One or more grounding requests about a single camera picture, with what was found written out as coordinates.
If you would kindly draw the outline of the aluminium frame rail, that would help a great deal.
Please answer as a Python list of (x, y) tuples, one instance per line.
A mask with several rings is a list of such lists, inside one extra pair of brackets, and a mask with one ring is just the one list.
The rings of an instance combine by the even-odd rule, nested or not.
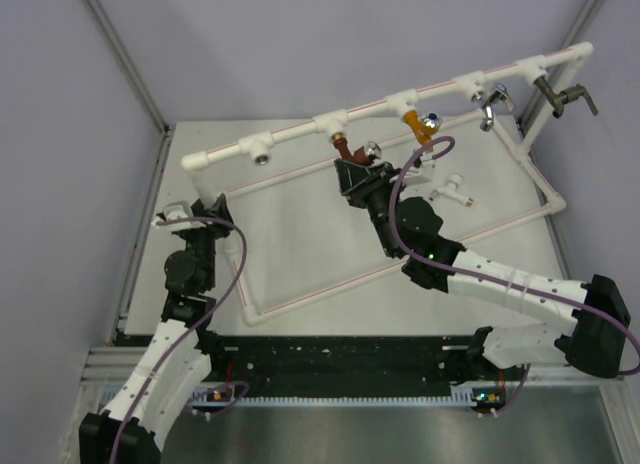
[(91, 348), (81, 374), (81, 382), (100, 384), (126, 381), (145, 351), (143, 347)]

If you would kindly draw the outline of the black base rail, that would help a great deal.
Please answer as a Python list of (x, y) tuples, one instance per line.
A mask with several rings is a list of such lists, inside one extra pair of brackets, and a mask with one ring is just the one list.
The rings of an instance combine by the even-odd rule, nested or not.
[(200, 349), (209, 382), (245, 381), (251, 398), (443, 397), (470, 381), (516, 382), (519, 366), (499, 370), (468, 359), (463, 336), (222, 336)]

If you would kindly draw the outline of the white plastic faucet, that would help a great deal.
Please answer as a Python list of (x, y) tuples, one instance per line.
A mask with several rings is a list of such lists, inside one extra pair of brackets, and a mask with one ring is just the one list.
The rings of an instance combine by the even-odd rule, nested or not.
[(450, 174), (442, 185), (435, 188), (430, 193), (429, 200), (435, 201), (439, 197), (445, 197), (459, 203), (462, 206), (471, 207), (474, 203), (474, 200), (471, 197), (463, 195), (459, 192), (459, 188), (463, 182), (464, 179), (460, 174)]

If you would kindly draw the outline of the orange faucet blue cap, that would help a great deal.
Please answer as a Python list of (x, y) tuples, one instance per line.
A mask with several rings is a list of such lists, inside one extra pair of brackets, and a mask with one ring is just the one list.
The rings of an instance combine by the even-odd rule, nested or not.
[(419, 115), (416, 110), (410, 110), (402, 116), (402, 121), (410, 127), (421, 146), (429, 146), (441, 127), (441, 117), (435, 112)]

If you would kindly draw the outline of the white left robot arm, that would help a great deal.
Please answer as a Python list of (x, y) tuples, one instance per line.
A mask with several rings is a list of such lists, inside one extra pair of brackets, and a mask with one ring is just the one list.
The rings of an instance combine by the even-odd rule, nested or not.
[(146, 351), (117, 394), (78, 430), (83, 463), (158, 463), (168, 434), (196, 387), (226, 371), (225, 354), (212, 346), (207, 327), (217, 302), (216, 242), (235, 224), (227, 199), (165, 207), (152, 222), (184, 246), (163, 264), (166, 300)]

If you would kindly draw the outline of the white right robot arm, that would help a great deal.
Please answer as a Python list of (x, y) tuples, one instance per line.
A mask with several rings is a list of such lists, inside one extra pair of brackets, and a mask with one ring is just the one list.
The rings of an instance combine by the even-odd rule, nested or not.
[(487, 380), (518, 365), (569, 365), (599, 378), (621, 375), (630, 315), (615, 282), (601, 275), (589, 282), (527, 273), (485, 258), (439, 233), (442, 219), (421, 197), (400, 198), (398, 169), (334, 162), (340, 194), (368, 212), (384, 254), (403, 259), (414, 284), (449, 295), (481, 299), (533, 318), (531, 325), (478, 329), (466, 364)]

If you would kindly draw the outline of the dark grey lever faucet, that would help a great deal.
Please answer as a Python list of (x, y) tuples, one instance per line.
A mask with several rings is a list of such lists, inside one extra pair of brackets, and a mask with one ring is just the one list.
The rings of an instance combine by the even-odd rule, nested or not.
[(559, 119), (563, 116), (565, 107), (579, 99), (584, 99), (593, 116), (599, 114), (595, 102), (593, 101), (589, 91), (581, 84), (568, 87), (561, 91), (554, 91), (545, 76), (540, 76), (533, 81), (534, 86), (541, 92), (543, 97), (551, 105), (552, 116)]

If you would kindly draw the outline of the chrome lever faucet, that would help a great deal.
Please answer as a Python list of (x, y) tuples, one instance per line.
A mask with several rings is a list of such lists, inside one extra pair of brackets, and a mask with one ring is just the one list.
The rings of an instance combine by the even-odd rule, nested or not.
[(483, 117), (480, 121), (479, 128), (483, 132), (489, 132), (496, 123), (495, 107), (502, 103), (508, 113), (515, 110), (515, 103), (512, 100), (507, 87), (502, 83), (496, 83), (489, 93), (484, 91), (476, 92), (471, 101), (478, 105)]

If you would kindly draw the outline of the brown faucet chrome knob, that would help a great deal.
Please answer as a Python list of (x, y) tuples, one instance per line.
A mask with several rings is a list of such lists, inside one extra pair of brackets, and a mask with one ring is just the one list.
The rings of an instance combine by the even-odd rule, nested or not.
[(341, 132), (333, 134), (330, 137), (330, 141), (343, 160), (357, 165), (364, 167), (371, 166), (382, 156), (380, 146), (373, 141), (369, 141), (366, 145), (357, 148), (355, 151), (350, 150), (348, 139), (346, 135)]

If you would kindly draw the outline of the white pipe frame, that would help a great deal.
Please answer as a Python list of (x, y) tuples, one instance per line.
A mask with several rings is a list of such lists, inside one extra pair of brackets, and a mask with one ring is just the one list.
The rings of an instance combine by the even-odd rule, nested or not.
[[(528, 57), (490, 70), (475, 71), (421, 89), (408, 89), (349, 110), (339, 109), (275, 131), (254, 133), (217, 149), (187, 154), (181, 160), (181, 167), (191, 180), (201, 202), (211, 204), (216, 196), (202, 183), (201, 176), (212, 165), (240, 155), (249, 156), (258, 166), (265, 165), (271, 160), (271, 151), (275, 146), (309, 135), (322, 134), (333, 145), (347, 172), (358, 175), (358, 180), (348, 187), (346, 195), (351, 202), (361, 203), (367, 197), (382, 197), (390, 193), (399, 172), (391, 164), (382, 161), (383, 147), (380, 144), (367, 144), (350, 150), (346, 134), (350, 123), (387, 112), (396, 114), (410, 131), (386, 144), (393, 147), (413, 140), (419, 149), (426, 152), (425, 157), (411, 160), (405, 177), (407, 184), (421, 184), (428, 181), (439, 157), (433, 150), (437, 139), (453, 127), (476, 121), (482, 131), (494, 133), (502, 140), (514, 161), (522, 167), (547, 200), (544, 206), (534, 211), (477, 234), (480, 238), (489, 237), (565, 209), (564, 198), (553, 189), (528, 153), (550, 117), (558, 118), (569, 103), (590, 97), (585, 87), (572, 85), (570, 82), (592, 53), (592, 44), (582, 42), (551, 54)], [(546, 100), (521, 143), (515, 143), (507, 137), (493, 111), (498, 101), (503, 102), (508, 109), (514, 107), (506, 88), (500, 82), (503, 78), (511, 77), (524, 79), (528, 85), (537, 88)], [(454, 93), (477, 104), (477, 110), (455, 116), (446, 122), (442, 122), (435, 114), (425, 117), (419, 115), (419, 102)]]

